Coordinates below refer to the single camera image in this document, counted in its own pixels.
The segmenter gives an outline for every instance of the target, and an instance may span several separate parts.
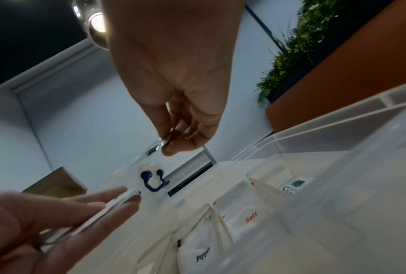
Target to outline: left hand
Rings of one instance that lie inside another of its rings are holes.
[[[0,193],[0,274],[64,274],[139,209],[140,196],[106,215],[50,252],[38,248],[39,233],[74,227],[95,215],[105,203],[125,192],[118,187],[70,199]]]

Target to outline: ceiling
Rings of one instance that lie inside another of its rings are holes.
[[[0,0],[0,84],[84,39],[68,0]]]

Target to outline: hand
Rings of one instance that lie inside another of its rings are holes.
[[[78,226],[125,192],[125,187],[58,199],[20,193],[0,193],[0,274],[64,274],[139,209],[135,196],[80,234],[42,253],[39,233]]]
[[[161,138],[175,129],[164,154],[203,146],[227,103],[244,1],[104,0],[103,8],[127,90]]]

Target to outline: orange wall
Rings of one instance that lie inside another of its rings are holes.
[[[406,83],[406,0],[395,0],[266,109],[279,132]]]

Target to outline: green leaves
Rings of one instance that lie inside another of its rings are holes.
[[[273,69],[257,84],[258,101],[262,102],[275,91],[304,62],[312,62],[311,54],[342,19],[361,0],[302,0],[298,26],[290,34],[276,38],[282,52],[274,56]]]

